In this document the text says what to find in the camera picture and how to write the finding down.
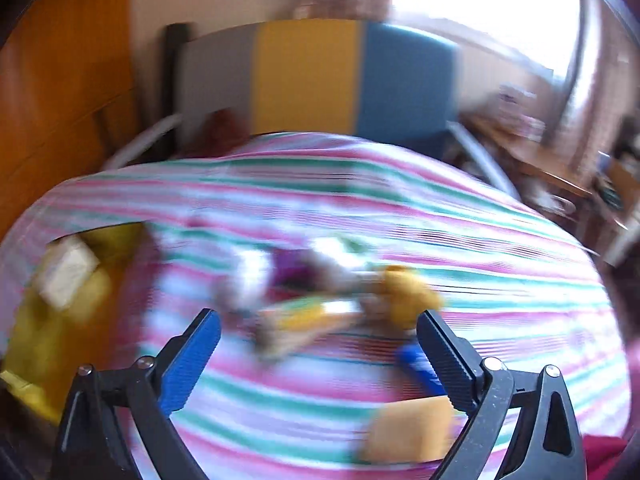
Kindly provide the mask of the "gold printed carton box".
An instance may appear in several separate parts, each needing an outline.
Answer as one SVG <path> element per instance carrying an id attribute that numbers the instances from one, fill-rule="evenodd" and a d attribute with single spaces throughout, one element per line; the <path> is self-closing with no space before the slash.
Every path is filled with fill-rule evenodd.
<path id="1" fill-rule="evenodd" d="M 50 307 L 64 310 L 98 265 L 99 259 L 80 237 L 62 237 L 43 256 L 35 278 L 37 292 Z"/>

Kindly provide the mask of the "white plastic-wrapped bundle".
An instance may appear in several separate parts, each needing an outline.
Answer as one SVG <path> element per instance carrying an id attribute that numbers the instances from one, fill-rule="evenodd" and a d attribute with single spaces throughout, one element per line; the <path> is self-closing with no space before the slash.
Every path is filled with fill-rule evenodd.
<path id="1" fill-rule="evenodd" d="M 233 248 L 229 269 L 216 285 L 221 310 L 249 315 L 265 302 L 273 271 L 269 252 L 255 248 Z"/>

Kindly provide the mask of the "white metal bed rail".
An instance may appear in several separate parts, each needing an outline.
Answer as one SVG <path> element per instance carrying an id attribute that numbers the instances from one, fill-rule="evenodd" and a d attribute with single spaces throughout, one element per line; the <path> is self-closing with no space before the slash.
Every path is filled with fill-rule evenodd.
<path id="1" fill-rule="evenodd" d="M 133 162 L 148 150 L 156 141 L 160 140 L 163 136 L 166 136 L 170 130 L 177 128 L 181 122 L 181 114 L 172 114 L 162 118 L 150 128 L 142 131 L 142 133 L 138 134 L 134 140 L 107 159 L 101 170 L 116 170 L 127 166 L 130 162 Z"/>

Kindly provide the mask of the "gold storage box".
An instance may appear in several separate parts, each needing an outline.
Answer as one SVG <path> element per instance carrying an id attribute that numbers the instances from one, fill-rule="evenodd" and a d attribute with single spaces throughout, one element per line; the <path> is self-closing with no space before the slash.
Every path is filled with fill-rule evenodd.
<path id="1" fill-rule="evenodd" d="M 41 258 L 17 308 L 1 367 L 9 393 L 53 425 L 61 420 L 79 365 L 106 370 L 127 366 L 137 356 L 160 254 L 142 222 L 70 235 L 89 246 L 98 267 L 70 305 L 58 310 L 36 289 Z"/>

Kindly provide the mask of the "yellow sponge block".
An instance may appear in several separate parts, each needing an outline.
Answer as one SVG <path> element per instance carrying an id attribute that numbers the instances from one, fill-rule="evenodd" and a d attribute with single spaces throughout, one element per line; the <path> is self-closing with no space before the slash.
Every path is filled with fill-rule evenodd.
<path id="1" fill-rule="evenodd" d="M 373 416 L 360 458 L 372 464 L 442 460 L 454 437 L 454 407 L 446 396 L 387 403 Z"/>

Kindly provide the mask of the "blue Tempo tissue pack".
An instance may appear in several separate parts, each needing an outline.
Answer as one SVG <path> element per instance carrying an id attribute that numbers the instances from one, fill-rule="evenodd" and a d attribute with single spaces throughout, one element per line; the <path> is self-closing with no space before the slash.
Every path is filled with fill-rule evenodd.
<path id="1" fill-rule="evenodd" d="M 396 351 L 396 363 L 428 396 L 446 396 L 446 390 L 420 344 L 410 342 L 401 346 Z"/>

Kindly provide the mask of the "dark red blanket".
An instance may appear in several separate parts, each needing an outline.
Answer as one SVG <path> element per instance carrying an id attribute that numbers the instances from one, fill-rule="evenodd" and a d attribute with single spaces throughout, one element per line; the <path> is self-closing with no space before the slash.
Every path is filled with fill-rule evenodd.
<path id="1" fill-rule="evenodd" d="M 588 480 L 604 480 L 625 451 L 627 441 L 619 437 L 582 437 Z"/>

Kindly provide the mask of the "brown plush pillow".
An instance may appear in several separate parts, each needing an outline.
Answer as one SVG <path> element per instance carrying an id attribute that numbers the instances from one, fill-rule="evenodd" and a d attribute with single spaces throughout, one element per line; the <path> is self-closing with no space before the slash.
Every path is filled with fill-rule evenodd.
<path id="1" fill-rule="evenodd" d="M 232 108 L 209 114 L 195 139 L 183 150 L 185 158 L 217 158 L 247 144 L 252 136 L 244 119 Z"/>

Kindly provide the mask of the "tricolour padded headboard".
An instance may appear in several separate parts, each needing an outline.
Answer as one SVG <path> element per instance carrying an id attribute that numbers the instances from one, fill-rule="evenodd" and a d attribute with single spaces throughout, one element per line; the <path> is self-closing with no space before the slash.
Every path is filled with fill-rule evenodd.
<path id="1" fill-rule="evenodd" d="M 178 142 L 216 110 L 250 133 L 359 136 L 441 158 L 457 114 L 457 45 L 428 32 L 353 20 L 283 20 L 227 28 L 181 50 Z"/>

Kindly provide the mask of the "striped bed sheet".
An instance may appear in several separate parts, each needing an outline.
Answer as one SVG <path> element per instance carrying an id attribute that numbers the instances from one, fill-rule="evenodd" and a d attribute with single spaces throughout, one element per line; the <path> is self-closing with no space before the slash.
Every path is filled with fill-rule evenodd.
<path id="1" fill-rule="evenodd" d="M 261 136 L 235 153 L 68 180 L 1 245 L 1 329 L 51 240 L 143 222 L 160 250 L 134 354 L 157 351 L 214 300 L 232 252 L 346 236 L 374 261 L 417 270 L 454 332 L 516 370 L 562 370 L 580 430 L 621 436 L 631 386 L 608 293 L 570 234 L 443 162 L 321 133 Z M 357 446 L 374 411 L 416 387 L 398 339 L 360 328 L 262 368 L 245 328 L 221 341 L 174 424 L 213 479 L 425 479 L 432 467 L 372 467 Z"/>

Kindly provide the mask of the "green medicine box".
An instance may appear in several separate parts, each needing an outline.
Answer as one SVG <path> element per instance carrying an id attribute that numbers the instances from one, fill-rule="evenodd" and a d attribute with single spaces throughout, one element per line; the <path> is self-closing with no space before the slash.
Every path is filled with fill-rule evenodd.
<path id="1" fill-rule="evenodd" d="M 254 346 L 261 358 L 277 361 L 363 319 L 355 299 L 303 296 L 281 301 L 255 315 Z"/>

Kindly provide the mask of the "yellow plush toy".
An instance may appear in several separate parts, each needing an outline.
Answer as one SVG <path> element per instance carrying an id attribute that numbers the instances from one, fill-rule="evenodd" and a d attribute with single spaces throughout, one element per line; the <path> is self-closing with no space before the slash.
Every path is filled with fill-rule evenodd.
<path id="1" fill-rule="evenodd" d="M 384 322 L 393 330 L 414 330 L 422 312 L 440 311 L 445 304 L 416 270 L 406 266 L 386 266 L 369 272 L 361 284 L 361 301 L 367 317 Z"/>

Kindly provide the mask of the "wooden wardrobe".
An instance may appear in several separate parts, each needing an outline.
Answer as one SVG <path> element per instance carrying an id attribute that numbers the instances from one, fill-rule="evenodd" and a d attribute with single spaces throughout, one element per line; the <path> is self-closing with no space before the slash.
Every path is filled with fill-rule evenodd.
<path id="1" fill-rule="evenodd" d="M 1 229 L 141 130 L 130 0 L 35 0 L 1 50 Z"/>

